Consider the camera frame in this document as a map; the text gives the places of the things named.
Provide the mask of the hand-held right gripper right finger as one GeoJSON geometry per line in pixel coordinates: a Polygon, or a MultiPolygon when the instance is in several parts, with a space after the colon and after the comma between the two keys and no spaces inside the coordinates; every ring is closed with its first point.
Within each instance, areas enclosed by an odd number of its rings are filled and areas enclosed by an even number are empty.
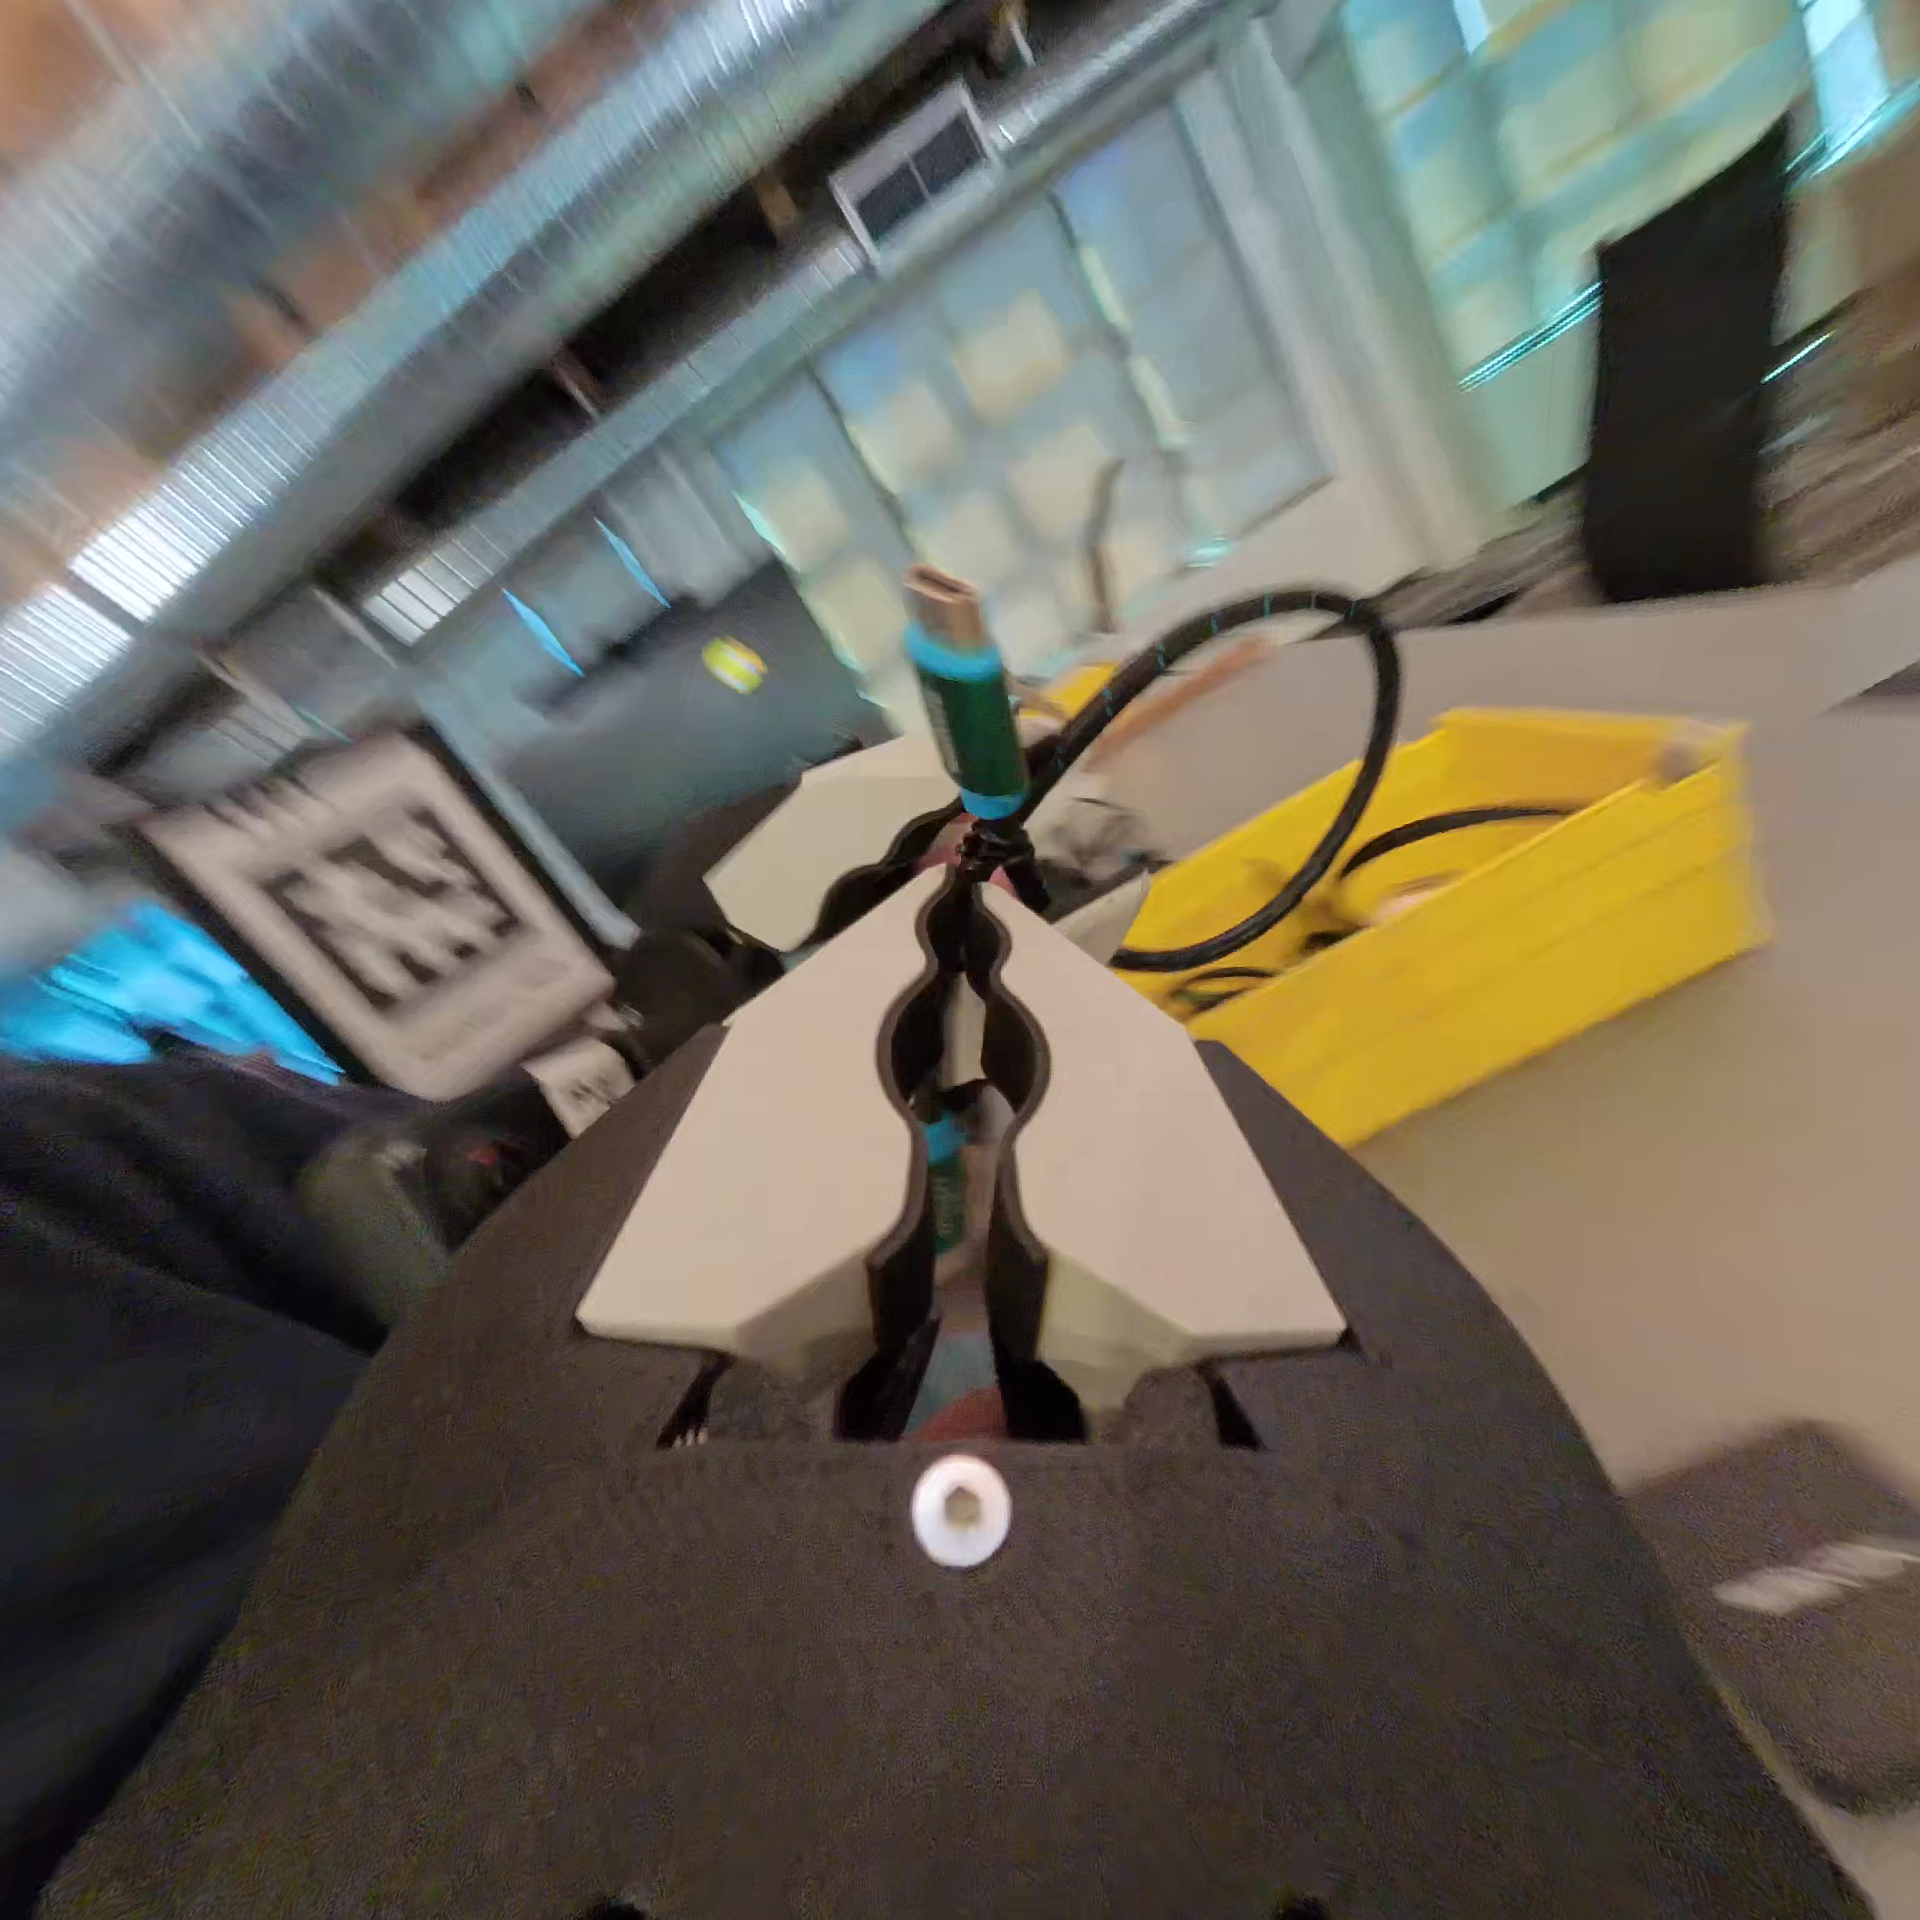
{"type": "Polygon", "coordinates": [[[979,1067],[1010,1103],[993,1325],[1087,1413],[1164,1367],[1343,1342],[1305,1236],[1201,1045],[1010,893],[979,898],[979,1067]]]}

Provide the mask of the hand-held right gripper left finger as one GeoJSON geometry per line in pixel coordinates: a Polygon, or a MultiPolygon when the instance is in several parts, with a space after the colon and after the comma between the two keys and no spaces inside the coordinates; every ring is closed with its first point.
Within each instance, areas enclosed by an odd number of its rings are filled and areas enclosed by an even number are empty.
{"type": "Polygon", "coordinates": [[[818,1398],[873,1349],[868,1256],[908,1211],[921,1128],[881,1084],[881,1028],[921,987],[945,864],[750,998],[616,1232],[576,1325],[758,1361],[818,1398]]]}

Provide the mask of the dark adapter hub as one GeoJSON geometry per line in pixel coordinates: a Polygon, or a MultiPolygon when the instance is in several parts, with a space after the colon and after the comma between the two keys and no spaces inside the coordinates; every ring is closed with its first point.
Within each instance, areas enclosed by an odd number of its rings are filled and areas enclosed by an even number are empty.
{"type": "Polygon", "coordinates": [[[1771,1423],[1632,1494],[1676,1625],[1842,1816],[1920,1796],[1920,1508],[1835,1423],[1771,1423]]]}

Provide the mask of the white air vent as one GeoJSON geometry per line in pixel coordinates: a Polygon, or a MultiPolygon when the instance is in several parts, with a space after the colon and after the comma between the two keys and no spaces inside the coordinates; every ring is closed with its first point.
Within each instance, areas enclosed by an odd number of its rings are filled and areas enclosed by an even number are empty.
{"type": "Polygon", "coordinates": [[[832,175],[832,198],[861,261],[894,276],[937,235],[958,227],[1002,177],[998,133],[966,80],[930,94],[832,175]]]}

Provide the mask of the black high-back office chair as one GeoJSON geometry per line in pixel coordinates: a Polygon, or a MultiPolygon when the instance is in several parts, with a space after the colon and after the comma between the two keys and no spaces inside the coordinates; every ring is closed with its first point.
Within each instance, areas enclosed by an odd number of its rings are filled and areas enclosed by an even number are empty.
{"type": "Polygon", "coordinates": [[[1597,247],[1577,555],[1597,602],[1767,583],[1767,374],[1791,254],[1791,115],[1597,247]]]}

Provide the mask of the yellow plastic bin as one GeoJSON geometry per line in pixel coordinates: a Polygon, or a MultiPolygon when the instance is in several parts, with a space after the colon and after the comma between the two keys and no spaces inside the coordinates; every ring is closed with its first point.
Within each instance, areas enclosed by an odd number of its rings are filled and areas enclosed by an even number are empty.
{"type": "Polygon", "coordinates": [[[1745,726],[1454,703],[1287,921],[1123,980],[1362,1143],[1767,943],[1745,726]]]}

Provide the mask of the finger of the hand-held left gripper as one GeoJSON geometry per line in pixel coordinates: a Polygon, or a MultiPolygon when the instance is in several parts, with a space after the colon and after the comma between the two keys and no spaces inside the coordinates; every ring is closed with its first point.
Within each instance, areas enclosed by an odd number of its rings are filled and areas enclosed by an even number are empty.
{"type": "Polygon", "coordinates": [[[804,765],[798,786],[714,862],[708,893],[731,938],[798,956],[915,882],[945,824],[958,824],[958,786],[937,736],[894,736],[804,765]]]}
{"type": "Polygon", "coordinates": [[[1077,898],[1071,910],[1055,906],[1044,927],[1059,927],[1077,956],[1097,968],[1118,968],[1118,945],[1127,945],[1127,927],[1141,921],[1141,906],[1151,898],[1151,864],[1077,898]]]}

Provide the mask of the large black screen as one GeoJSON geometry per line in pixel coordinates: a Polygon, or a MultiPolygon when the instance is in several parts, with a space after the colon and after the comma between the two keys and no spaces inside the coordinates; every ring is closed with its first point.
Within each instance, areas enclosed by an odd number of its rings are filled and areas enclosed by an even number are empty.
{"type": "Polygon", "coordinates": [[[781,561],[670,602],[543,702],[500,779],[637,927],[698,921],[708,864],[818,762],[899,736],[781,561]]]}

